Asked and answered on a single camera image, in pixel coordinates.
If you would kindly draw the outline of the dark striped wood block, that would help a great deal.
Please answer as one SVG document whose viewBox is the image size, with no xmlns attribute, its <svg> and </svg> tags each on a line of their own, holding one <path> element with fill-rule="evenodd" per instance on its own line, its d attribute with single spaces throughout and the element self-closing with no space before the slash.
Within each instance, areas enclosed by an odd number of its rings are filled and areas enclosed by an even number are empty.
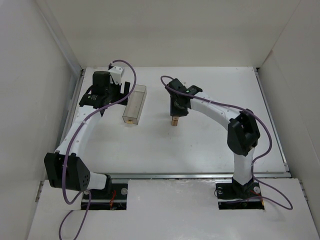
<svg viewBox="0 0 320 240">
<path fill-rule="evenodd" d="M 178 125 L 178 120 L 172 120 L 171 125 L 176 127 Z"/>
</svg>

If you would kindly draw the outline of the clear plastic drawer box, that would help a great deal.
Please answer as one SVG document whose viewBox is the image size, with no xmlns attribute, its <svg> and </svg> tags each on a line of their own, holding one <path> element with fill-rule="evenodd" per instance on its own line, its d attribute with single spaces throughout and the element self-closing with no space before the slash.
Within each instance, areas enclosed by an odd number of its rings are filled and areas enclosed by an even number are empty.
<svg viewBox="0 0 320 240">
<path fill-rule="evenodd" d="M 145 85 L 136 85 L 132 94 L 128 98 L 128 103 L 123 112 L 123 121 L 127 124 L 138 125 L 147 96 Z"/>
</svg>

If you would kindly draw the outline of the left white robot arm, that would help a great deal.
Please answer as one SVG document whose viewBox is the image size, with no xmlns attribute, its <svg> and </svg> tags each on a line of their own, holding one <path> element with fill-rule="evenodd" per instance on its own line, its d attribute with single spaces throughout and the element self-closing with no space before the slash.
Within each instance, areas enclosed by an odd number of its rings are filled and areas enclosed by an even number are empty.
<svg viewBox="0 0 320 240">
<path fill-rule="evenodd" d="M 113 66 L 107 71 L 95 71 L 92 85 L 79 101 L 74 121 L 62 143 L 53 153 L 47 153 L 44 165 L 50 186 L 67 190 L 107 191 L 109 175 L 90 171 L 83 157 L 89 137 L 104 114 L 103 107 L 114 102 L 127 104 L 130 83 L 122 82 L 124 68 Z"/>
</svg>

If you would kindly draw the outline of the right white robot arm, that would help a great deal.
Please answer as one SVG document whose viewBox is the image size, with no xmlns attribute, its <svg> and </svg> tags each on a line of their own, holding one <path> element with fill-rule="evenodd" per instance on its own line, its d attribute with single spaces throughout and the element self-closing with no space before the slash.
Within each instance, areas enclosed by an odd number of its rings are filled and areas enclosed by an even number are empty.
<svg viewBox="0 0 320 240">
<path fill-rule="evenodd" d="M 252 161 L 260 138 L 256 119 L 247 109 L 234 109 L 214 101 L 195 85 L 187 88 L 177 78 L 167 84 L 170 114 L 184 117 L 188 110 L 197 111 L 220 124 L 227 131 L 227 146 L 233 152 L 232 190 L 236 198 L 249 197 L 253 186 Z"/>
</svg>

